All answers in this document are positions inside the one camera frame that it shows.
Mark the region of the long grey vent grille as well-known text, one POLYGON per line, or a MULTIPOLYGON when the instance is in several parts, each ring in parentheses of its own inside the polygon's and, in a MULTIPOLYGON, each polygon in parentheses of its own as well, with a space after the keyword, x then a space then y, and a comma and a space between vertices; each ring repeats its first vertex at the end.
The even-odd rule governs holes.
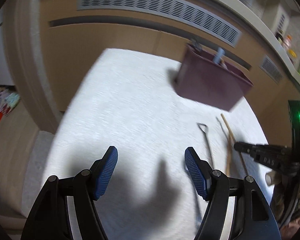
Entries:
POLYGON ((77 0, 78 10, 115 9, 152 14, 204 31, 235 47, 242 32, 216 14, 185 0, 77 0))

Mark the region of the light blue handled scoop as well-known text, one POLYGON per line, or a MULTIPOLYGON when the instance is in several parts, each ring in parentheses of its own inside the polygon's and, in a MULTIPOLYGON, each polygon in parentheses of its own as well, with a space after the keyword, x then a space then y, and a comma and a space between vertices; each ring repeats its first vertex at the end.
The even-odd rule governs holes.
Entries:
POLYGON ((221 59, 222 59, 222 57, 224 56, 224 54, 225 54, 224 49, 221 48, 221 47, 219 47, 218 50, 217 50, 217 54, 213 58, 213 62, 215 64, 219 64, 220 61, 221 61, 221 59))

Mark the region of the light wooden chopstick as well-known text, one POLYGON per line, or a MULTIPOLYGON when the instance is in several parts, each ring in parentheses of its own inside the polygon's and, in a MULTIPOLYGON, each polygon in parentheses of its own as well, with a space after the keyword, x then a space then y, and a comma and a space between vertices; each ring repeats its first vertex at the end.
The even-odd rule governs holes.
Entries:
POLYGON ((228 121, 226 120, 224 114, 221 114, 222 120, 228 130, 228 146, 227 146, 227 159, 226 159, 226 175, 230 176, 230 167, 231 167, 231 162, 232 162, 232 148, 233 144, 236 142, 234 134, 229 126, 228 121))

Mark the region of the yellow lid jar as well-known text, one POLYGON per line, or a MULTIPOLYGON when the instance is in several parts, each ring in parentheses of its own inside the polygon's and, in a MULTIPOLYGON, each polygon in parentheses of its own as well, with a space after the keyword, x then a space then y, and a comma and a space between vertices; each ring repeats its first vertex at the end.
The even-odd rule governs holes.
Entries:
POLYGON ((292 57, 292 58, 296 58, 296 53, 292 49, 289 49, 288 50, 288 56, 292 57))

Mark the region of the brown wooden spoon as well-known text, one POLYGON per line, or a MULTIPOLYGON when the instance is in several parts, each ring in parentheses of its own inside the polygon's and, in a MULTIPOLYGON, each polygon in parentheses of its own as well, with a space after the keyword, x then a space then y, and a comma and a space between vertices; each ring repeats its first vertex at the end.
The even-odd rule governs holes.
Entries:
POLYGON ((220 60, 219 64, 220 64, 223 68, 227 69, 227 66, 226 66, 226 64, 225 64, 225 61, 224 61, 223 59, 220 60))

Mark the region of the white lace tablecloth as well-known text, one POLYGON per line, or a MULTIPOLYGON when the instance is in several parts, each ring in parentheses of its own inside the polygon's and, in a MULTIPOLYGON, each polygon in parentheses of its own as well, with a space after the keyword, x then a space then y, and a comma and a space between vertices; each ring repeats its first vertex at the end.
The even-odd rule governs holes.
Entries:
POLYGON ((217 167, 222 113, 235 138, 267 142, 250 105, 229 112, 179 97, 172 79, 179 62, 137 51, 106 49, 94 62, 65 111, 42 176, 66 178, 89 168, 109 146, 119 157, 96 209, 109 239, 193 239, 207 203, 184 167, 187 147, 210 161, 209 127, 217 167))

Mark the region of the short grey vent grille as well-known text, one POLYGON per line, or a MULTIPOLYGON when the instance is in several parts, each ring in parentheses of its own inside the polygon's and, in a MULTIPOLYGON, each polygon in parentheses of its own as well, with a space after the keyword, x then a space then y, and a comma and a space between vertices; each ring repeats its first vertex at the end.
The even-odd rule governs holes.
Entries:
POLYGON ((267 55, 264 55, 259 68, 263 70, 277 85, 283 79, 281 71, 267 55))

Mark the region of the maroon plastic utensil caddy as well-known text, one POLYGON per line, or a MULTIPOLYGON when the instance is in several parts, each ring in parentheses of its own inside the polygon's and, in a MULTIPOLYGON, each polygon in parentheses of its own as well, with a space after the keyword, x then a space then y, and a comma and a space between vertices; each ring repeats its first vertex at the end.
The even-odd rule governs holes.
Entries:
POLYGON ((232 64, 226 62, 223 67, 213 58, 213 54, 188 43, 174 89, 183 98, 229 111, 253 83, 232 64))

